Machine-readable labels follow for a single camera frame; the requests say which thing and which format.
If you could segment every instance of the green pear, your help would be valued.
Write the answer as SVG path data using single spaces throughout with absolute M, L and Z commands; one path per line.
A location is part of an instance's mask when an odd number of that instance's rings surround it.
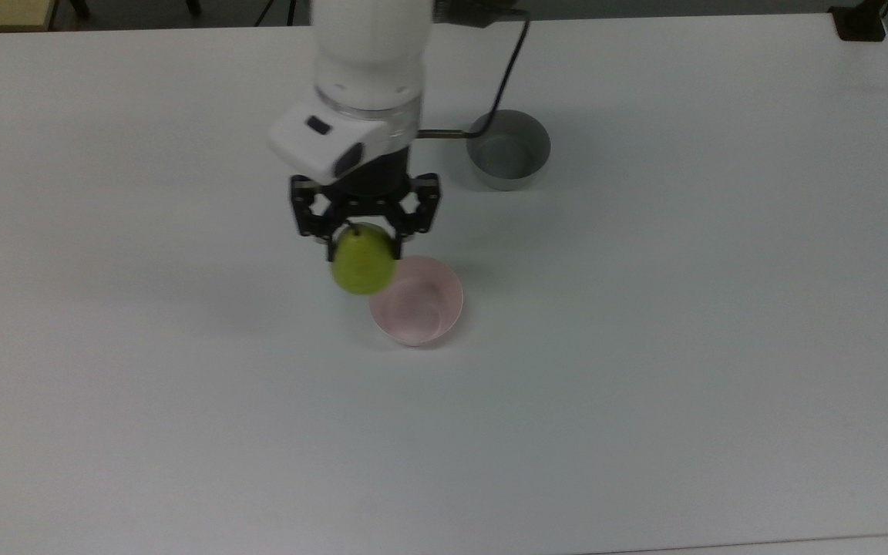
M 392 280 L 392 239 L 378 225 L 349 224 L 338 235 L 331 276 L 349 294 L 371 295 Z

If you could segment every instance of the gray bowl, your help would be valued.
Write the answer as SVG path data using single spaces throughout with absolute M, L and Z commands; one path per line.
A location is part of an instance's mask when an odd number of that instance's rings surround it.
M 487 117 L 476 119 L 472 130 L 482 129 Z M 536 178 L 550 158 L 550 136 L 528 113 L 501 109 L 489 130 L 467 140 L 465 148 L 483 183 L 497 190 L 517 190 Z

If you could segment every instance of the pink bowl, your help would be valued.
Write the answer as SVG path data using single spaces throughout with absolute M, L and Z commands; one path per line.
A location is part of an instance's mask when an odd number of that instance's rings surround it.
M 461 281 L 446 264 L 432 257 L 403 257 L 388 287 L 370 296 L 369 311 L 388 336 L 417 347 L 454 326 L 464 298 Z

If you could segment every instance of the black table leg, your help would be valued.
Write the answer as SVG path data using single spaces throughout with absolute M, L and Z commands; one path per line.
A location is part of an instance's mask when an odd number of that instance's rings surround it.
M 71 6 L 74 7 L 74 13 L 77 17 L 86 20 L 91 17 L 91 11 L 88 10 L 88 4 L 84 0 L 71 0 Z

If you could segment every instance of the white table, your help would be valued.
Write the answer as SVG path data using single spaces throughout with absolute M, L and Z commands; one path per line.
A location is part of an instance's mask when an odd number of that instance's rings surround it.
M 434 29 L 429 126 L 518 25 Z M 296 235 L 307 29 L 0 35 L 0 553 L 530 555 L 888 534 L 888 39 L 539 22 L 547 178 L 422 141 L 466 313 L 392 344 Z
M 646 555 L 888 555 L 888 536 L 848 540 L 786 541 L 676 551 L 641 551 Z

